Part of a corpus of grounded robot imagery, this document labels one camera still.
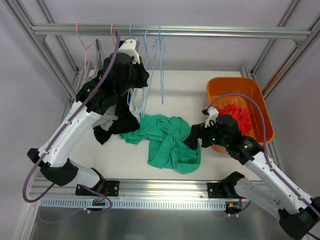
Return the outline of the red tank top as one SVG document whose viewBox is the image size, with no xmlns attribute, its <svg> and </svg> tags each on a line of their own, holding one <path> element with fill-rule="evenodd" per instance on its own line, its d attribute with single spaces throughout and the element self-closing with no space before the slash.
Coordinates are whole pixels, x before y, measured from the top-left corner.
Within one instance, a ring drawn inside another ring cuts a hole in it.
<svg viewBox="0 0 320 240">
<path fill-rule="evenodd" d="M 235 104 L 229 104 L 225 108 L 218 110 L 219 115 L 231 115 L 236 120 L 241 134 L 246 136 L 252 127 L 251 115 L 247 108 L 241 108 Z"/>
</svg>

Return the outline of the green tank top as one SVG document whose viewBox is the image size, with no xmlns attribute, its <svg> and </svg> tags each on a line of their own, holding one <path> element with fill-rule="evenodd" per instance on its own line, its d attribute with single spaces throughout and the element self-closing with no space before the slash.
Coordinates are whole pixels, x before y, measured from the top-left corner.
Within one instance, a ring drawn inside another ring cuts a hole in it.
<svg viewBox="0 0 320 240">
<path fill-rule="evenodd" d="M 150 166 L 189 174 L 201 164 L 201 150 L 192 150 L 184 144 L 190 133 L 190 125 L 181 117 L 145 114 L 139 129 L 122 133 L 120 138 L 132 145 L 149 141 L 147 163 Z"/>
</svg>

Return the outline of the light blue hanger with green top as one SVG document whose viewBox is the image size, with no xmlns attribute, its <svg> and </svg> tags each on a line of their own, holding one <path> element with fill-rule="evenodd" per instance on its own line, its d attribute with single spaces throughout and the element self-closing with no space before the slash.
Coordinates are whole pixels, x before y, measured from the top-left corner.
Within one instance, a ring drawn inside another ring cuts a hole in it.
<svg viewBox="0 0 320 240">
<path fill-rule="evenodd" d="M 151 89 L 151 83 L 153 80 L 153 75 L 154 75 L 154 69 L 155 69 L 155 61 L 156 61 L 156 56 L 157 56 L 157 49 L 158 49 L 158 40 L 155 39 L 151 47 L 147 47 L 147 35 L 149 31 L 146 30 L 143 36 L 143 46 L 145 50 L 145 65 L 144 65 L 144 70 L 145 70 L 145 84 L 146 86 L 143 87 L 142 89 L 142 104 L 141 104 L 141 112 L 140 112 L 140 117 L 141 119 L 144 118 L 146 108 L 147 108 L 147 103 L 148 103 L 148 98 L 150 94 L 150 89 Z M 154 53 L 153 55 L 153 60 L 151 64 L 151 73 L 148 72 L 148 59 L 149 59 L 149 51 L 152 51 Z"/>
</svg>

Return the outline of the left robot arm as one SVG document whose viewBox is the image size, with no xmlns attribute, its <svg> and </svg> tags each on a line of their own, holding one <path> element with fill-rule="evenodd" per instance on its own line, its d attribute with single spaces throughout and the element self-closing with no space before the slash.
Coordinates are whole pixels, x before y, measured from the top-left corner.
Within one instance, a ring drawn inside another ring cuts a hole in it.
<svg viewBox="0 0 320 240">
<path fill-rule="evenodd" d="M 31 148 L 27 156 L 38 163 L 42 175 L 53 184 L 86 186 L 93 196 L 104 190 L 103 176 L 94 168 L 81 166 L 69 156 L 83 134 L 131 88 L 147 86 L 148 72 L 134 51 L 119 50 L 103 62 L 103 69 L 86 82 L 59 129 L 40 148 Z"/>
</svg>

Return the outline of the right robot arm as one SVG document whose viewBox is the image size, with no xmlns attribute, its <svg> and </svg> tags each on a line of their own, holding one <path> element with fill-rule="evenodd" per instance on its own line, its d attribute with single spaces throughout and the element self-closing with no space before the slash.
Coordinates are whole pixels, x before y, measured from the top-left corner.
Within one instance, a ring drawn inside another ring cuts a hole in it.
<svg viewBox="0 0 320 240">
<path fill-rule="evenodd" d="M 302 240 L 320 221 L 319 197 L 312 197 L 290 180 L 254 138 L 242 135 L 232 116 L 222 115 L 208 124 L 194 124 L 184 144 L 192 150 L 212 145 L 224 147 L 233 159 L 255 173 L 268 190 L 235 171 L 220 182 L 215 192 L 255 203 L 270 213 L 291 238 Z"/>
</svg>

